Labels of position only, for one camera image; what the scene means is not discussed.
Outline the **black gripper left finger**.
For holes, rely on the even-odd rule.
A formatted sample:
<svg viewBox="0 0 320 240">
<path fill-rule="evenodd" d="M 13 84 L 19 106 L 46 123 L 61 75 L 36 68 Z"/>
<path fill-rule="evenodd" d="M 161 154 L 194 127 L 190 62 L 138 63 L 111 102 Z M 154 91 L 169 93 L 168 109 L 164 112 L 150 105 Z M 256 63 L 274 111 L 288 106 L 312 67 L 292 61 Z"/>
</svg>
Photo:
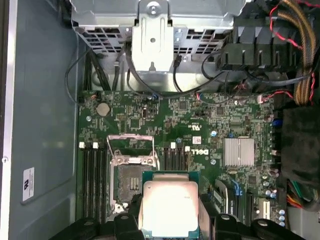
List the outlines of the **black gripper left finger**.
<svg viewBox="0 0 320 240">
<path fill-rule="evenodd" d="M 94 218 L 75 221 L 56 235 L 52 240 L 142 240 L 143 233 L 138 227 L 138 215 L 142 194 L 132 197 L 129 210 L 117 214 L 113 220 L 99 223 Z"/>
</svg>

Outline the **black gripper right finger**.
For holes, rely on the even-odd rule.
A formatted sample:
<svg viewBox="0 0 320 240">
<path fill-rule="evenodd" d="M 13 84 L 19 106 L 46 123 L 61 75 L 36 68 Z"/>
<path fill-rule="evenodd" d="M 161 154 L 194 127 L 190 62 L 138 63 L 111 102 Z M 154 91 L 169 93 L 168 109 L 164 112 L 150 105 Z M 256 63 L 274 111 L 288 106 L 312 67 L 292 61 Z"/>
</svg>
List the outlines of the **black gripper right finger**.
<svg viewBox="0 0 320 240">
<path fill-rule="evenodd" d="M 199 229 L 204 240 L 303 240 L 304 238 L 268 219 L 249 226 L 233 215 L 218 213 L 207 194 L 199 196 Z"/>
</svg>

